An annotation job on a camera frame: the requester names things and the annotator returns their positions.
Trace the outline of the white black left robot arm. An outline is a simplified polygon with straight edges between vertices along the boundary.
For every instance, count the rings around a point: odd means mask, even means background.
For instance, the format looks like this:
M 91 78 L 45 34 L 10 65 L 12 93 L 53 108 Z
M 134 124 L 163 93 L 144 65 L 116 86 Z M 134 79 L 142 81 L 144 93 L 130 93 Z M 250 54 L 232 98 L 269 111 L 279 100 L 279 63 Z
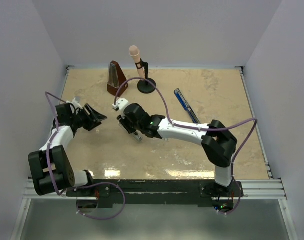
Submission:
M 28 155 L 34 189 L 39 196 L 78 187 L 84 196 L 91 196 L 96 184 L 87 170 L 73 170 L 66 149 L 78 129 L 92 131 L 108 117 L 89 104 L 83 108 L 76 103 L 63 103 L 55 107 L 51 136 L 38 151 Z

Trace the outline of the blue and black stapler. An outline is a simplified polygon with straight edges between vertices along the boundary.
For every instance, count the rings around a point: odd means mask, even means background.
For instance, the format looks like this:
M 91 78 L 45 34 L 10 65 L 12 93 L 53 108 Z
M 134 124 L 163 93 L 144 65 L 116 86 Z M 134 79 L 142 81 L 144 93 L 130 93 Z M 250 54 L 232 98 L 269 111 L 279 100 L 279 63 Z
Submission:
M 185 97 L 183 96 L 183 94 L 182 94 L 182 92 L 180 91 L 179 88 L 174 90 L 174 95 L 176 96 L 176 98 L 178 99 L 180 104 L 182 105 L 183 109 L 188 113 L 189 117 L 192 119 L 192 122 L 194 124 L 200 124 L 201 123 L 200 120 L 196 116 L 192 107 L 190 106 L 188 101 L 185 99 Z

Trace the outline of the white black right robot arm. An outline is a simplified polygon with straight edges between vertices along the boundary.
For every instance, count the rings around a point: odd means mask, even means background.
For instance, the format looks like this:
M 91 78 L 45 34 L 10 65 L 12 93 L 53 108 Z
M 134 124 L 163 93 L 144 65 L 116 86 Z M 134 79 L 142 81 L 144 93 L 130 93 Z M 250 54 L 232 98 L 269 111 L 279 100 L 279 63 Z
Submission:
M 175 139 L 201 146 L 215 166 L 215 192 L 225 197 L 233 190 L 231 168 L 238 140 L 220 121 L 187 123 L 163 115 L 149 115 L 139 104 L 129 103 L 124 98 L 112 106 L 120 111 L 119 124 L 137 139 L 141 138 L 138 134 L 141 132 L 152 139 Z

